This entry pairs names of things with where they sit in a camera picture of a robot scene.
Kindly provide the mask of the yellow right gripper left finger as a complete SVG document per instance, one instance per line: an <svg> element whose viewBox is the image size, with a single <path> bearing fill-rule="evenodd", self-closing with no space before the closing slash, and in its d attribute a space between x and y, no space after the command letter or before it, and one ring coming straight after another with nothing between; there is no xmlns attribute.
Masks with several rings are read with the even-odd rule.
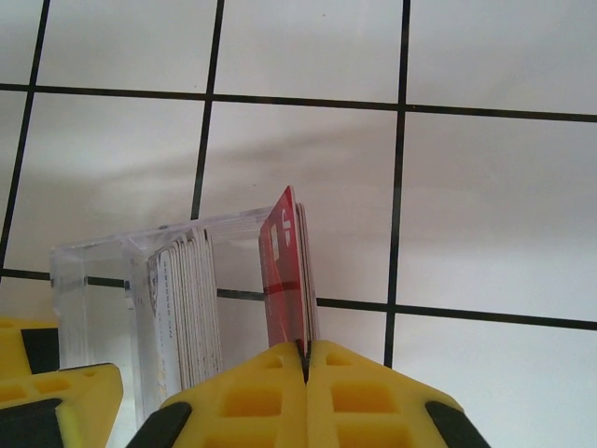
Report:
<svg viewBox="0 0 597 448"><path fill-rule="evenodd" d="M295 343L279 343L166 399L134 447L305 447L306 384Z"/></svg>

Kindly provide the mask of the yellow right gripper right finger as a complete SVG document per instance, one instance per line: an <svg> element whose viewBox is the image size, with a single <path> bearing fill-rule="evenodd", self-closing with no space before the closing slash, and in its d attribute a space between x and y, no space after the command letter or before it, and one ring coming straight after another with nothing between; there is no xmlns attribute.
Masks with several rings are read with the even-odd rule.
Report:
<svg viewBox="0 0 597 448"><path fill-rule="evenodd" d="M487 447L450 395L330 341L311 343L309 447Z"/></svg>

